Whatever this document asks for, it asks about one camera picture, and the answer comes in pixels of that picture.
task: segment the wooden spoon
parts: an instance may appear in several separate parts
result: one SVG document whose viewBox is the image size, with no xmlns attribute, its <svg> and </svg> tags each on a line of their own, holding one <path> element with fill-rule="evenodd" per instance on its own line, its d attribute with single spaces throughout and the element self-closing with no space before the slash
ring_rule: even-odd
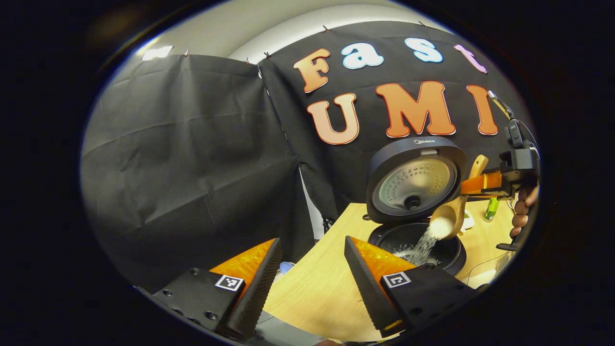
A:
<svg viewBox="0 0 615 346">
<path fill-rule="evenodd" d="M 468 179 L 478 177 L 483 172 L 488 162 L 489 159 L 486 156 L 478 155 L 470 169 Z M 451 229 L 451 232 L 443 239 L 450 239 L 459 233 L 461 226 L 463 226 L 466 201 L 467 195 L 461 195 L 434 210 L 434 213 L 431 215 L 431 221 L 429 221 L 430 225 L 435 219 L 441 217 L 448 219 L 453 224 L 453 229 Z"/>
</svg>

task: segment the green bottle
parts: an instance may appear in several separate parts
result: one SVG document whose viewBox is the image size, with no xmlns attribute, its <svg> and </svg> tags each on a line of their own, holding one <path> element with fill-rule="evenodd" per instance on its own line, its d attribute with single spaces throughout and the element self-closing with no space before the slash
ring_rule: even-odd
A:
<svg viewBox="0 0 615 346">
<path fill-rule="evenodd" d="M 487 211 L 485 212 L 485 219 L 493 220 L 493 217 L 496 215 L 496 211 L 498 211 L 499 201 L 496 197 L 491 197 L 489 199 L 489 205 L 487 205 Z"/>
</svg>

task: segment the orange letter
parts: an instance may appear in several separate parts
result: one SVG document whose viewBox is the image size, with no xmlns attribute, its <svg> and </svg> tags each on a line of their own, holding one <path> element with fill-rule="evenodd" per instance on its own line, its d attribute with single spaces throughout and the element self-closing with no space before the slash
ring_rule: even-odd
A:
<svg viewBox="0 0 615 346">
<path fill-rule="evenodd" d="M 328 50 L 321 48 L 293 65 L 293 68 L 301 72 L 306 83 L 306 86 L 303 88 L 305 92 L 312 92 L 327 83 L 328 78 L 319 75 L 318 71 L 322 71 L 322 73 L 329 71 L 329 65 L 327 65 L 323 58 L 328 57 L 330 54 Z"/>
<path fill-rule="evenodd" d="M 331 127 L 331 121 L 327 113 L 329 108 L 327 101 L 320 101 L 307 106 L 308 112 L 314 118 L 316 132 L 318 132 L 320 139 L 329 144 L 338 145 L 350 143 L 357 138 L 359 135 L 359 120 L 357 119 L 357 113 L 354 110 L 353 104 L 353 101 L 356 99 L 357 96 L 355 94 L 342 94 L 333 99 L 333 102 L 342 108 L 342 114 L 346 121 L 346 129 L 342 132 L 335 132 Z"/>
<path fill-rule="evenodd" d="M 376 93 L 384 97 L 391 126 L 386 131 L 389 137 L 406 137 L 410 129 L 403 123 L 403 116 L 417 134 L 422 134 L 427 115 L 431 123 L 427 131 L 432 135 L 452 135 L 455 125 L 448 115 L 444 101 L 444 85 L 440 82 L 426 81 L 421 84 L 418 101 L 415 101 L 401 85 L 383 84 L 376 88 Z"/>
<path fill-rule="evenodd" d="M 479 86 L 467 86 L 466 89 L 470 94 L 472 94 L 472 96 L 474 96 L 474 101 L 476 101 L 478 116 L 480 117 L 478 131 L 483 135 L 498 134 L 498 126 L 493 121 L 493 115 L 491 114 L 491 108 L 489 107 L 487 91 Z"/>
</svg>

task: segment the black curtain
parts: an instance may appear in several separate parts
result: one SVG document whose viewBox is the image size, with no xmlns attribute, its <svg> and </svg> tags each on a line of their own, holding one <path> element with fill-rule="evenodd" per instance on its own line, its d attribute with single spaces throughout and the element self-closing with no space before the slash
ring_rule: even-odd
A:
<svg viewBox="0 0 615 346">
<path fill-rule="evenodd" d="M 406 46 L 406 38 L 428 40 L 442 54 L 443 61 L 427 63 L 419 60 Z M 344 67 L 342 49 L 359 42 L 371 44 L 384 57 L 383 63 L 356 70 Z M 487 69 L 487 74 L 474 68 L 454 48 L 456 44 L 471 51 Z M 330 52 L 330 56 L 324 58 L 328 72 L 320 72 L 328 82 L 307 94 L 303 90 L 305 82 L 301 73 L 293 66 L 321 48 Z M 416 100 L 423 81 L 442 83 L 451 122 L 456 126 L 456 133 L 446 137 L 466 152 L 468 165 L 477 155 L 483 154 L 490 160 L 487 169 L 498 167 L 500 152 L 510 150 L 503 131 L 508 119 L 493 103 L 490 103 L 491 112 L 499 132 L 497 135 L 479 133 L 480 118 L 476 102 L 466 90 L 468 85 L 493 90 L 513 109 L 517 118 L 532 128 L 528 110 L 518 92 L 486 56 L 459 36 L 418 24 L 365 22 L 333 28 L 328 32 L 323 30 L 278 50 L 270 59 L 262 60 L 259 67 L 290 144 L 299 155 L 308 193 L 325 216 L 337 216 L 348 203 L 365 202 L 369 160 L 380 148 L 398 140 L 386 135 L 389 127 L 387 106 L 376 93 L 377 86 L 398 83 Z M 343 131 L 343 114 L 333 99 L 345 93 L 356 95 L 354 107 L 359 120 L 359 135 L 348 144 L 330 145 L 319 138 L 306 108 L 314 102 L 327 101 L 332 128 Z M 409 137 L 430 135 L 426 130 L 429 123 L 428 118 L 421 135 L 411 129 Z"/>
<path fill-rule="evenodd" d="M 275 237 L 283 260 L 314 245 L 298 157 L 256 65 L 198 55 L 127 62 L 84 138 L 93 231 L 136 286 L 158 291 Z"/>
</svg>

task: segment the wooden table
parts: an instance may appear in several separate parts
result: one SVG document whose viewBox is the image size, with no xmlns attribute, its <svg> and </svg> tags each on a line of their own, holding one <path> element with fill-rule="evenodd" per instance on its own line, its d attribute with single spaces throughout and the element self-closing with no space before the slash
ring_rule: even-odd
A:
<svg viewBox="0 0 615 346">
<path fill-rule="evenodd" d="M 506 202 L 501 202 L 494 220 L 487 222 L 483 217 L 487 204 L 487 200 L 466 204 L 475 225 L 459 236 L 467 261 L 456 277 L 465 283 L 478 264 L 506 253 L 496 249 L 496 244 L 510 241 L 513 212 Z M 264 310 L 292 326 L 330 339 L 382 340 L 344 258 L 347 235 L 367 241 L 379 226 L 363 220 L 365 214 L 365 204 L 350 204 L 324 237 L 271 286 Z"/>
</svg>

